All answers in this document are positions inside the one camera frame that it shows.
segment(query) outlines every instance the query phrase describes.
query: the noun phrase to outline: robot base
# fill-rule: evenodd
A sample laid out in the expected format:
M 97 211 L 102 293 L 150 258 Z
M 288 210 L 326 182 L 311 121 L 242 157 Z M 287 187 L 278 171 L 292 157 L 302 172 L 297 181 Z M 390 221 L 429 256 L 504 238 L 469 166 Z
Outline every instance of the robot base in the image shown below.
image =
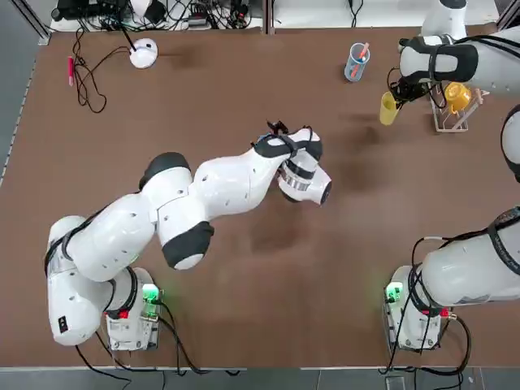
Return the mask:
M 409 296 L 408 275 L 411 270 L 411 266 L 401 266 L 397 268 L 390 284 L 385 288 L 383 319 L 390 351 L 392 351 L 393 345 L 396 342 L 397 330 L 399 329 L 401 320 L 403 323 L 401 325 L 401 331 L 399 332 L 399 340 L 397 341 L 397 347 L 400 349 L 419 351 L 423 343 L 424 332 L 427 329 L 428 317 L 417 310 L 411 300 L 406 306 L 404 316 L 402 314 L 402 310 Z M 422 348 L 435 348 L 437 346 L 439 332 L 440 316 L 437 315 L 430 318 L 427 336 Z
M 143 284 L 152 284 L 152 277 L 142 268 L 134 268 L 138 279 L 136 302 L 128 312 L 128 318 L 112 319 L 106 316 L 106 329 L 113 351 L 135 351 L 158 347 L 159 324 L 143 318 Z

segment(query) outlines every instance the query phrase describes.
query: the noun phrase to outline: white round device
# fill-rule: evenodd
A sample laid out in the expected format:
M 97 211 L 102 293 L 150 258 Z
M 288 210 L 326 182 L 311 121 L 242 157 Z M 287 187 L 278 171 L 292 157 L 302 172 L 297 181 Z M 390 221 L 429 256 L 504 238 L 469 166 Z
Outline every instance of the white round device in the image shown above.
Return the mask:
M 136 51 L 130 49 L 130 61 L 137 69 L 146 69 L 154 65 L 158 57 L 158 48 L 154 40 L 149 38 L 138 39 L 133 44 Z

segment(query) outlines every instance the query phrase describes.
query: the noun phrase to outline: gray floor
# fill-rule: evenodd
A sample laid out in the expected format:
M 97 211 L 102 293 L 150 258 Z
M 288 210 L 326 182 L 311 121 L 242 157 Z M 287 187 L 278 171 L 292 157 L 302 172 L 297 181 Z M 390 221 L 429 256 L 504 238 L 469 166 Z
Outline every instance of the gray floor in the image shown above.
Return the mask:
M 125 390 L 160 390 L 163 376 L 160 372 L 128 373 L 110 370 L 110 373 L 132 379 Z M 391 377 L 402 377 L 391 374 Z M 376 370 L 296 370 L 270 369 L 242 371 L 230 377 L 222 371 L 197 376 L 189 372 L 180 378 L 173 372 L 166 373 L 165 389 L 169 390 L 386 390 L 386 378 Z M 403 377 L 407 390 L 414 390 L 412 375 Z M 418 374 L 417 390 L 434 390 L 452 386 L 455 378 L 438 378 L 427 373 Z M 90 390 L 93 388 L 120 390 L 125 382 L 90 372 L 88 370 L 0 371 L 2 390 L 38 388 L 41 390 Z M 464 390 L 518 390 L 520 371 L 511 369 L 467 369 Z
M 10 2 L 0 1 L 0 183 L 38 50 L 38 35 Z

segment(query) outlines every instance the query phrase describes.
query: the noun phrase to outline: metal bracket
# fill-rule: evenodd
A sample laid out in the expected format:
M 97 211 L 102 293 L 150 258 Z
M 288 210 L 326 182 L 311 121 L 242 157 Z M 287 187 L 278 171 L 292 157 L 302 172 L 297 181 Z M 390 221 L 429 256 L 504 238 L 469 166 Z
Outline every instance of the metal bracket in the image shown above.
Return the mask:
M 11 3 L 18 9 L 19 13 L 24 17 L 32 29 L 40 36 L 38 45 L 48 45 L 50 40 L 50 31 L 47 26 L 37 17 L 31 6 L 25 0 L 11 0 Z
M 266 35 L 275 34 L 275 16 L 273 14 L 274 0 L 262 0 L 262 33 Z

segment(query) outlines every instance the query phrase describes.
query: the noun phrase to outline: green indicator light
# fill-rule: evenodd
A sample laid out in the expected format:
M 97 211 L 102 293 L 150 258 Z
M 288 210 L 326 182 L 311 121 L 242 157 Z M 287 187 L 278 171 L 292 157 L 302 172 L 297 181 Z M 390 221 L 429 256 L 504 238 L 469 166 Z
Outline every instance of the green indicator light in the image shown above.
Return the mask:
M 159 289 L 155 284 L 143 284 L 143 299 L 148 302 L 159 299 Z
M 403 283 L 390 282 L 390 284 L 385 289 L 387 301 L 389 303 L 394 303 L 394 302 L 399 301 L 401 299 L 402 291 L 403 291 Z

